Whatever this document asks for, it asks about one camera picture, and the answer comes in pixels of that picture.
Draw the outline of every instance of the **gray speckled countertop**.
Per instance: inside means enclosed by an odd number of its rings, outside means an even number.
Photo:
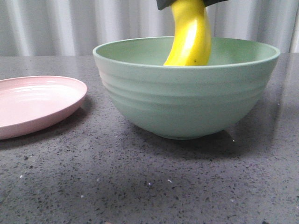
[[[283,54],[245,118],[179,141],[125,120],[92,56],[0,57],[0,79],[59,75],[89,88],[69,118],[0,140],[0,223],[298,224],[298,71],[299,54]]]

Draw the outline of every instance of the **green bowl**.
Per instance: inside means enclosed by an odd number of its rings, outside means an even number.
[[[111,42],[93,50],[103,85],[120,113],[170,139],[195,139],[243,118],[261,97],[280,51],[213,38],[207,66],[163,66],[173,37]]]

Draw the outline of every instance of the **pink plate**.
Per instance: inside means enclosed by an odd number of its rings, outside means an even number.
[[[0,80],[0,140],[39,131],[74,113],[87,86],[74,78],[31,76]]]

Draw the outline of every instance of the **banana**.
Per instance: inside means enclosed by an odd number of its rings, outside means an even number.
[[[171,4],[175,35],[164,65],[206,65],[211,53],[211,29],[203,0],[176,0]]]

